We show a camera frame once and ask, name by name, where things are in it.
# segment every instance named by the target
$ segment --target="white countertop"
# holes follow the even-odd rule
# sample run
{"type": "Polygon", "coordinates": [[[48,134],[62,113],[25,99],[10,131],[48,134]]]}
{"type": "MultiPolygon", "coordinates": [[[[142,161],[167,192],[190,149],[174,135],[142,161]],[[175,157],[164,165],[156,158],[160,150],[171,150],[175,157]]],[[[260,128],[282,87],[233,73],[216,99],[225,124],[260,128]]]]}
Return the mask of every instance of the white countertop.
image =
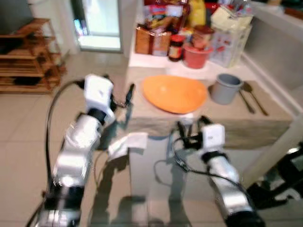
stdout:
{"type": "Polygon", "coordinates": [[[236,66],[229,69],[207,61],[202,69],[196,70],[186,67],[183,61],[172,62],[168,57],[137,54],[132,50],[129,67],[164,68],[166,74],[191,79],[215,80],[217,75],[229,73],[242,80],[256,80],[255,73],[243,61],[240,61],[236,66]]]}

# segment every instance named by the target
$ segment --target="gray cup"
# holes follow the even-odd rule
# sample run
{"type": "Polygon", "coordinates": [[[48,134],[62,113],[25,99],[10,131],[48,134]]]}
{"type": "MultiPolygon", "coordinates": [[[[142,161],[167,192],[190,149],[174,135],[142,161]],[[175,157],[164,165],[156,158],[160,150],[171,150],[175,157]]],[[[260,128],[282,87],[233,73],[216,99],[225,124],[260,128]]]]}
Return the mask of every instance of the gray cup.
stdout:
{"type": "Polygon", "coordinates": [[[230,74],[220,74],[211,90],[211,98],[218,104],[227,105],[232,102],[241,89],[243,81],[230,74]]]}

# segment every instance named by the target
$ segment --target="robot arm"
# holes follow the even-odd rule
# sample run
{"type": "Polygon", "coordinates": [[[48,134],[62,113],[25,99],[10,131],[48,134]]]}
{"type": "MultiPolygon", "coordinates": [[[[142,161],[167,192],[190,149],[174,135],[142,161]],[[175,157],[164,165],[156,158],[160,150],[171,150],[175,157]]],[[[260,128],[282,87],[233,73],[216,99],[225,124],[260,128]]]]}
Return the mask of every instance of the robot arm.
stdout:
{"type": "MultiPolygon", "coordinates": [[[[130,103],[134,85],[126,96],[130,103]]],[[[99,146],[103,128],[115,120],[113,84],[107,78],[88,75],[84,84],[87,113],[81,114],[66,131],[56,160],[52,182],[38,215],[36,227],[74,227],[80,223],[81,202],[99,146]]]]}
{"type": "MultiPolygon", "coordinates": [[[[220,124],[213,124],[208,118],[202,116],[201,122],[205,124],[191,143],[190,136],[185,137],[185,128],[178,123],[181,138],[185,148],[198,150],[202,161],[207,166],[210,185],[215,193],[215,202],[228,227],[264,227],[263,220],[257,214],[249,195],[239,184],[239,174],[222,152],[225,144],[225,129],[220,124]]],[[[177,159],[177,163],[186,171],[193,170],[184,161],[177,159]]]]}

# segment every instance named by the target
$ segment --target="bottle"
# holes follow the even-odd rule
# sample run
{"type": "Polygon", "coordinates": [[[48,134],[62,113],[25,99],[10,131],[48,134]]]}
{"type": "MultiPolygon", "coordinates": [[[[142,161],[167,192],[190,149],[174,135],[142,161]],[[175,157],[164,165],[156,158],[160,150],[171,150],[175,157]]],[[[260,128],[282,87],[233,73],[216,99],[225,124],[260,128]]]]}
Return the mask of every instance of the bottle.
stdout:
{"type": "Polygon", "coordinates": [[[171,36],[169,46],[169,60],[174,62],[181,60],[184,40],[185,36],[183,35],[171,36]]]}

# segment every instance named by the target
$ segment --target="snack bag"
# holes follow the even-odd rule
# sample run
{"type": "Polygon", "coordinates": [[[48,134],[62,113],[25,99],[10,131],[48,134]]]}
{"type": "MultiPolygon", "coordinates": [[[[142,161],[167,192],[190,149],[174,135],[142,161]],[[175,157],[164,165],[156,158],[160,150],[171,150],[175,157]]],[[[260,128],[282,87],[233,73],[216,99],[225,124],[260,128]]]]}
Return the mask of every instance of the snack bag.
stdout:
{"type": "Polygon", "coordinates": [[[196,25],[206,24],[206,8],[203,0],[189,0],[190,14],[188,16],[188,25],[195,27],[196,25]]]}
{"type": "Polygon", "coordinates": [[[164,23],[166,17],[165,5],[144,6],[145,23],[150,29],[155,29],[164,23]]]}
{"type": "Polygon", "coordinates": [[[184,26],[188,12],[188,0],[144,0],[145,24],[149,29],[161,27],[166,31],[172,25],[172,32],[177,33],[184,26]]]}

